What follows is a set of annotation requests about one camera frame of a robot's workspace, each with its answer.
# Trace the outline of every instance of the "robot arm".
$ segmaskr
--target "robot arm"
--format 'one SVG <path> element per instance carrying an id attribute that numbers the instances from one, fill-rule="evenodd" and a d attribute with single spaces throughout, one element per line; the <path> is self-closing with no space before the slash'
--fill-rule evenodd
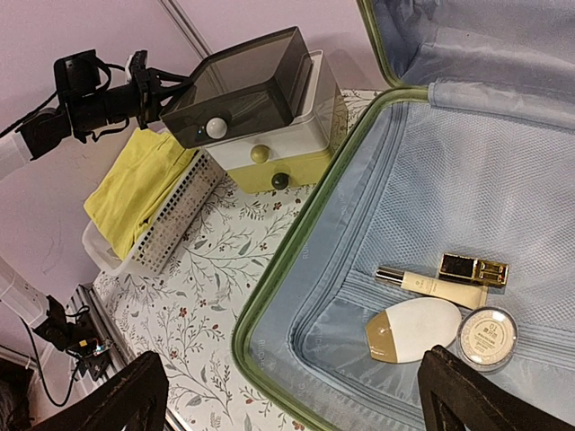
<path id="1" fill-rule="evenodd" d="M 123 128 L 97 128 L 125 122 L 137 117 L 141 128 L 159 119 L 162 102 L 185 92 L 190 78 L 146 68 L 146 51 L 132 56 L 125 69 L 127 83 L 109 88 L 111 68 L 123 67 L 103 63 L 95 50 L 60 58 L 54 64 L 56 93 L 42 106 L 0 132 L 0 180 L 25 164 L 56 148 L 62 139 L 74 136 L 82 143 Z M 100 73 L 108 80 L 101 85 Z M 163 81 L 177 83 L 162 87 Z M 43 108 L 57 96 L 57 108 Z M 0 258 L 0 301 L 22 318 L 32 330 L 58 350 L 83 359 L 97 356 L 106 349 L 85 325 L 67 321 L 64 307 L 51 296 L 27 283 Z"/>
<path id="2" fill-rule="evenodd" d="M 32 159 L 22 134 L 10 132 L 0 138 L 0 181 Z"/>

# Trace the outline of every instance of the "wall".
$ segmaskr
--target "wall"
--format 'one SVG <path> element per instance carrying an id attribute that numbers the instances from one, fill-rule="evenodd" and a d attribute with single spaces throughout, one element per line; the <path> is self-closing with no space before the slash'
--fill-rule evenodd
<path id="1" fill-rule="evenodd" d="M 90 48 L 119 64 L 148 49 L 149 66 L 183 75 L 199 62 L 156 0 L 2 0 L 0 129 L 54 91 L 57 58 Z M 61 302 L 97 275 L 81 243 L 83 203 L 127 138 L 88 145 L 67 139 L 0 183 L 0 255 Z M 22 324 L 1 304 L 0 344 L 31 351 Z"/>
<path id="2" fill-rule="evenodd" d="M 355 0 L 179 0 L 216 52 L 297 25 L 309 49 L 323 49 L 341 88 L 385 86 Z"/>

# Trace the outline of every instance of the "cream tube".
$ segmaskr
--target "cream tube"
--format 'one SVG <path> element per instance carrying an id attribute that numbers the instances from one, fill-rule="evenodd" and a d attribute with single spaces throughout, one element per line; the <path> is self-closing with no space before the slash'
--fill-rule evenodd
<path id="1" fill-rule="evenodd" d="M 399 286 L 401 289 L 418 294 L 447 299 L 471 310 L 485 305 L 489 289 L 487 286 L 460 285 L 387 267 L 377 269 L 376 281 Z"/>

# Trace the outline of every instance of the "storage box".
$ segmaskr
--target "storage box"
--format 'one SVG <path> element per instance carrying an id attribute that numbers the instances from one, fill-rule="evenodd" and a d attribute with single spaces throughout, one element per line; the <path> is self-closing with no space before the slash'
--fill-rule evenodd
<path id="1" fill-rule="evenodd" d="M 149 229 L 140 235 L 123 261 L 93 222 L 86 226 L 82 235 L 84 249 L 98 268 L 111 276 L 122 273 L 157 276 L 225 174 L 209 154 L 198 151 L 156 212 Z"/>
<path id="2" fill-rule="evenodd" d="M 247 193 L 316 183 L 346 135 L 348 112 L 327 58 L 321 50 L 310 57 L 301 114 L 289 126 L 205 147 Z"/>

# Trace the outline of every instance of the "plastic basket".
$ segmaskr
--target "plastic basket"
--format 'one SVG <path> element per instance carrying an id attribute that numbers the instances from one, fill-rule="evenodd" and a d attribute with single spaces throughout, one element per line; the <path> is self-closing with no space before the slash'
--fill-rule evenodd
<path id="1" fill-rule="evenodd" d="M 82 235 L 86 252 L 102 271 L 111 276 L 122 273 L 157 276 L 225 174 L 209 154 L 199 150 L 174 186 L 172 194 L 156 212 L 149 229 L 140 235 L 124 260 L 114 253 L 93 222 L 86 226 Z"/>

